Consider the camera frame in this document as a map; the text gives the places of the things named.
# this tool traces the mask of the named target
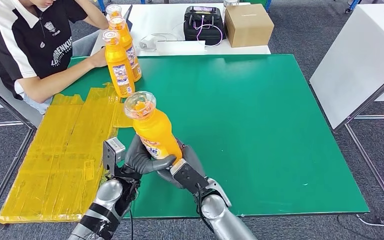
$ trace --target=black device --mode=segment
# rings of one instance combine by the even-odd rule
[[[129,16],[130,16],[130,12],[132,11],[132,8],[133,8],[133,5],[130,5],[130,7],[128,8],[127,12],[123,16],[123,18],[126,20],[127,27],[128,27],[129,31],[131,31],[132,27],[133,27],[133,23],[131,21],[129,21]]]
[[[216,45],[221,39],[226,39],[220,9],[189,6],[184,13],[183,33],[186,41],[196,41],[199,34],[198,39],[205,41],[206,45]]]

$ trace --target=man's arm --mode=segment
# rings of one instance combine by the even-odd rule
[[[52,74],[43,79],[35,76],[21,78],[17,81],[30,99],[37,103],[43,103],[53,95],[70,86],[93,68],[104,67],[106,65],[105,48],[102,48],[94,55],[64,71]]]
[[[107,18],[95,5],[93,5],[89,0],[75,1],[87,14],[87,17],[83,21],[102,30],[108,29]]]

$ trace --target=green table mat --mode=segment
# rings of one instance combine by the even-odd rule
[[[72,64],[80,61],[74,58]],[[369,209],[293,55],[141,57],[137,91],[149,91],[218,181],[236,215],[354,213]],[[86,99],[110,82],[97,68],[65,89]],[[127,147],[132,128],[120,128]],[[195,217],[187,190],[151,173],[134,217]]]

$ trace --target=black and white shirt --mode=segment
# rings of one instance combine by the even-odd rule
[[[37,16],[19,0],[0,0],[0,64],[8,76],[2,81],[13,94],[17,79],[42,79],[67,69],[73,55],[69,20],[87,17],[75,0],[34,8]]]

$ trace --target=cardboard box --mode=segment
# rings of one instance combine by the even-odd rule
[[[228,6],[224,25],[232,48],[267,45],[275,27],[262,4]]]

